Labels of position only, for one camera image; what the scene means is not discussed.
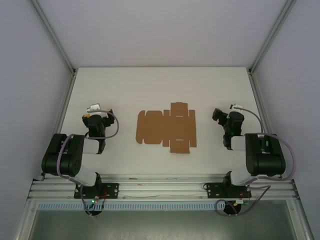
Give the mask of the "brown cardboard paper box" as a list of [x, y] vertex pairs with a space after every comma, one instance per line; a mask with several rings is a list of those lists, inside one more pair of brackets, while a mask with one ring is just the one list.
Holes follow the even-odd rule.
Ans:
[[161, 144], [172, 154], [189, 154], [197, 147], [196, 112], [186, 102], [172, 102], [170, 109], [142, 110], [135, 139], [139, 144]]

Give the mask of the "grey metal sheet panel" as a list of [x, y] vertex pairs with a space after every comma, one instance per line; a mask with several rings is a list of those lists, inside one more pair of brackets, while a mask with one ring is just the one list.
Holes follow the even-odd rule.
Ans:
[[242, 217], [212, 211], [39, 211], [31, 240], [297, 240], [286, 210], [259, 206]]

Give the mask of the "aluminium table side rail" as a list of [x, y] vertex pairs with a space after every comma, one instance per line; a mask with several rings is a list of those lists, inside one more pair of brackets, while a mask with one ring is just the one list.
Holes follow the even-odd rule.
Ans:
[[274, 138], [274, 139], [278, 140], [280, 143], [282, 143], [283, 145], [285, 145], [291, 155], [291, 159], [292, 159], [291, 172], [288, 173], [285, 178], [281, 179], [281, 181], [293, 180], [294, 175], [296, 173], [296, 169], [297, 169], [296, 154], [295, 154], [293, 148], [290, 146], [290, 144], [287, 141], [285, 141], [283, 138], [277, 136], [276, 134], [272, 134], [270, 132], [271, 126], [269, 124], [269, 119], [267, 117], [267, 113], [266, 113], [266, 110], [265, 110], [265, 107], [264, 107], [264, 104], [262, 101], [262, 97], [261, 97], [260, 91], [258, 89], [258, 84], [255, 82], [253, 74], [252, 75], [249, 74], [248, 69], [247, 69], [247, 74], [248, 74], [248, 78], [249, 78], [252, 92], [254, 95], [257, 110], [258, 110], [258, 113], [259, 113], [259, 116], [260, 116], [260, 119], [262, 122], [263, 132], [265, 133], [266, 136]]
[[67, 88], [65, 91], [65, 94], [62, 97], [62, 103], [57, 115], [57, 120], [55, 122], [54, 128], [53, 128], [53, 134], [50, 139], [50, 142], [48, 144], [48, 147], [44, 153], [44, 156], [41, 161], [41, 170], [42, 173], [40, 175], [40, 181], [44, 181], [46, 174], [53, 174], [54, 176], [57, 176], [57, 160], [59, 156], [59, 152], [61, 149], [61, 145], [63, 144], [64, 140], [66, 139], [66, 136], [63, 136], [63, 133], [61, 133], [63, 123], [65, 120], [66, 112], [68, 109], [68, 105], [70, 102], [70, 98], [72, 95], [73, 87], [75, 84], [76, 76], [77, 76], [77, 70], [75, 70], [74, 73], [71, 74]]

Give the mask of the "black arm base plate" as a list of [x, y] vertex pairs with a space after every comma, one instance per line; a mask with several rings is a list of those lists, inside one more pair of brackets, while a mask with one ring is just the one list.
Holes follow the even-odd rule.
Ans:
[[203, 185], [209, 199], [243, 199], [252, 197], [245, 186], [226, 185], [223, 182], [208, 182]]
[[100, 186], [84, 186], [82, 189], [84, 199], [94, 199], [95, 197], [117, 199], [118, 194], [118, 183], [102, 183]]

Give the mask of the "aluminium mounting rail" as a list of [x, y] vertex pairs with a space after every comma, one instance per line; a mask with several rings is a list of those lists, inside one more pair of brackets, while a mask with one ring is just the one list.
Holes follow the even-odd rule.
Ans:
[[[118, 183], [118, 200], [124, 201], [192, 201], [207, 199], [205, 183], [221, 182], [222, 174], [102, 174], [104, 183]], [[259, 187], [270, 185], [263, 200], [298, 200], [300, 198], [292, 180], [257, 180], [250, 184], [252, 197], [256, 199], [263, 190]], [[47, 175], [43, 181], [33, 181], [28, 198], [37, 200], [71, 200], [75, 185], [63, 178]]]

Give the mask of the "aluminium frame post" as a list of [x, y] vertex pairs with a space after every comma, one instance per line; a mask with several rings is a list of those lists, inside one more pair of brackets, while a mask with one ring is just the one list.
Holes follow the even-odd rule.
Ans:
[[279, 31], [281, 30], [283, 24], [285, 23], [287, 17], [289, 16], [290, 12], [292, 11], [293, 7], [295, 6], [297, 0], [286, 0], [283, 8], [281, 9], [278, 17], [276, 18], [274, 24], [272, 25], [265, 41], [263, 42], [257, 56], [255, 57], [252, 65], [248, 68], [248, 72], [252, 75], [255, 70], [258, 68], [262, 60], [264, 59], [265, 55], [267, 54], [268, 50], [270, 49], [272, 43], [274, 42], [276, 36], [278, 35]]
[[32, 7], [34, 8], [37, 16], [41, 24], [43, 25], [45, 31], [47, 32], [53, 46], [55, 47], [57, 53], [60, 55], [61, 59], [63, 60], [64, 64], [68, 68], [68, 70], [74, 75], [76, 72], [75, 67], [71, 63], [66, 51], [64, 50], [58, 36], [56, 35], [51, 23], [49, 22], [43, 8], [41, 7], [39, 0], [30, 0]]

